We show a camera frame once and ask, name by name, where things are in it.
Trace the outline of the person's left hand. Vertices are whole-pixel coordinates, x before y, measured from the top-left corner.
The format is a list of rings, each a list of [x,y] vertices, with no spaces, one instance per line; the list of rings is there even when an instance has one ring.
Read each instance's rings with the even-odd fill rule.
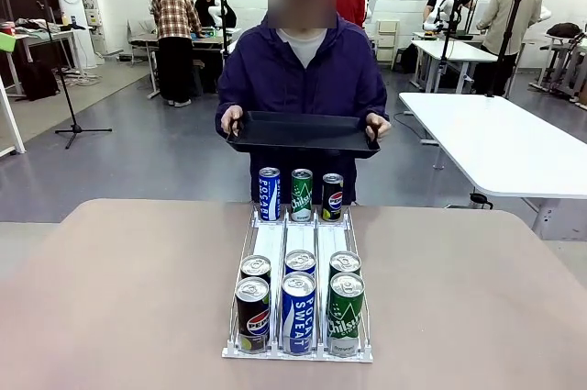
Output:
[[[366,134],[370,141],[377,142],[382,139],[391,129],[391,123],[375,113],[366,116]]]

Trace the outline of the person's right hand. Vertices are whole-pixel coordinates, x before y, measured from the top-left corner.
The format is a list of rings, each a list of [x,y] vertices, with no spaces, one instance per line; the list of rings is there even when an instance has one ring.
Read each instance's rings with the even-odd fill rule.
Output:
[[[230,106],[221,117],[221,128],[228,136],[237,137],[240,131],[239,122],[243,116],[241,106]]]

